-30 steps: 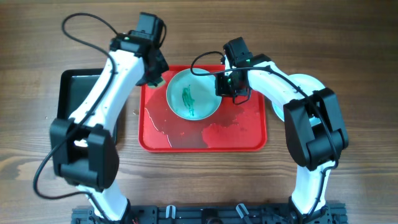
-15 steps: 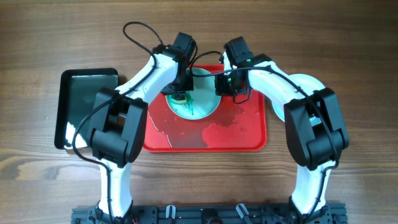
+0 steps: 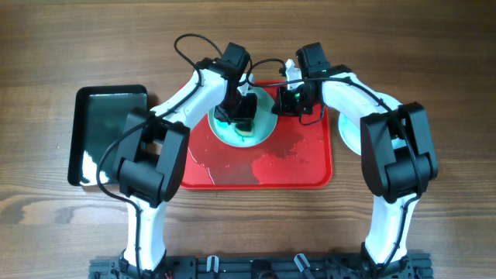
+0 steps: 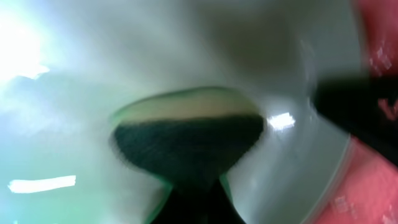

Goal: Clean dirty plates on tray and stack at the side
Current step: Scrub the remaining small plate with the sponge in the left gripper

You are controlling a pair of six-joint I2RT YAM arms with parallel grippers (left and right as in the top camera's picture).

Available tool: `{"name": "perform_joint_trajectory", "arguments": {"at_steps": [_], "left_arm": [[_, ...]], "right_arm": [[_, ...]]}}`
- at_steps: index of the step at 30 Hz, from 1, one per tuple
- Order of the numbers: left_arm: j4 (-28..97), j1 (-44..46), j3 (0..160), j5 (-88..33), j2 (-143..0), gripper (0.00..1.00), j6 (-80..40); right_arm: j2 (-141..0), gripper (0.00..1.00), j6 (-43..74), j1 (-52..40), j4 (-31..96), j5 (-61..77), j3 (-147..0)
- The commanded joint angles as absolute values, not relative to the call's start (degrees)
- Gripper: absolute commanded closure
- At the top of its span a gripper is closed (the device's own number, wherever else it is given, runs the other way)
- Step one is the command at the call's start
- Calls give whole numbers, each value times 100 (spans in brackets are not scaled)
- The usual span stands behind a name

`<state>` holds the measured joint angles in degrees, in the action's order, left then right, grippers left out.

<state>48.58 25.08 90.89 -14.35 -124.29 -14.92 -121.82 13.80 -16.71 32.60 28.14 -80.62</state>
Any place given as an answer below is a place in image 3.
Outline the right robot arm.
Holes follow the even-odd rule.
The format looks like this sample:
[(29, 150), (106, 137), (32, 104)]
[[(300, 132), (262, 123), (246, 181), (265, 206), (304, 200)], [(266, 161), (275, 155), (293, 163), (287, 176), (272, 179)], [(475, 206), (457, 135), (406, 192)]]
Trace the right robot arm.
[(331, 65), (320, 43), (303, 46), (296, 57), (282, 69), (286, 81), (277, 86), (271, 111), (300, 119), (320, 104), (359, 130), (363, 179), (374, 196), (360, 270), (368, 277), (400, 272), (412, 213), (439, 172), (426, 111), (377, 93), (345, 65)]

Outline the green yellow sponge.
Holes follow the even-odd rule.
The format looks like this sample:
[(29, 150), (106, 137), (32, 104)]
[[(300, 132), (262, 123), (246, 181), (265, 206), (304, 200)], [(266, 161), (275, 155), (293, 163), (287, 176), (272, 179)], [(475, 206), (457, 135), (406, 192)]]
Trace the green yellow sponge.
[(238, 122), (234, 126), (235, 132), (243, 137), (251, 137), (254, 135), (254, 123), (253, 120), (247, 120), (245, 122)]

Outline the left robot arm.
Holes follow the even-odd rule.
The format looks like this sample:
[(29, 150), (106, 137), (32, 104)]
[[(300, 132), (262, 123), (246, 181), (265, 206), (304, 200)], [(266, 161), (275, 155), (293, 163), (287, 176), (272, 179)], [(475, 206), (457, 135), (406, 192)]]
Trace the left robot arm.
[(119, 278), (166, 276), (166, 207), (183, 180), (191, 130), (210, 111), (228, 124), (253, 121), (257, 98), (238, 89), (249, 62), (246, 49), (234, 43), (221, 57), (197, 62), (190, 81), (168, 101), (149, 111), (133, 109), (123, 134), (104, 152), (104, 158), (116, 152), (116, 199), (126, 203), (129, 216)]

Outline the light blue plate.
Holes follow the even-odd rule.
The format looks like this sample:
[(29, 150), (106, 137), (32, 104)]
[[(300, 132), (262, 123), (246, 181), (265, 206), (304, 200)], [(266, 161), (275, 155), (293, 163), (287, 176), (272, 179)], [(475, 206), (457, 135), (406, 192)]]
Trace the light blue plate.
[(229, 146), (256, 146), (266, 140), (277, 125), (277, 115), (271, 112), (274, 106), (273, 97), (263, 88), (253, 88), (248, 92), (257, 96), (257, 110), (251, 121), (250, 131), (237, 129), (234, 123), (229, 125), (227, 122), (220, 122), (214, 117), (214, 109), (208, 112), (208, 124), (214, 135)]

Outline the white plate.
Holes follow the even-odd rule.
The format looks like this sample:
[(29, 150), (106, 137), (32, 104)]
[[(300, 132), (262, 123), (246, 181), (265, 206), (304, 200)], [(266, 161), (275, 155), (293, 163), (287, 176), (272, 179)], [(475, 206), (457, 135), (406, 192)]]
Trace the white plate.
[[(397, 109), (399, 105), (402, 105), (397, 99), (387, 95), (385, 93), (376, 92), (375, 95), (382, 99), (385, 104), (390, 109)], [(384, 113), (387, 110), (378, 105), (377, 103), (365, 105), (365, 114), (363, 112), (359, 112), (358, 116), (351, 116), (351, 118), (347, 117), (343, 113), (339, 114), (338, 118), (338, 130), (339, 134), (343, 140), (343, 142), (357, 155), (361, 156), (361, 142), (360, 142), (360, 118), (367, 116), (371, 113)], [(392, 146), (394, 149), (406, 146), (405, 141), (403, 139), (392, 139)]]

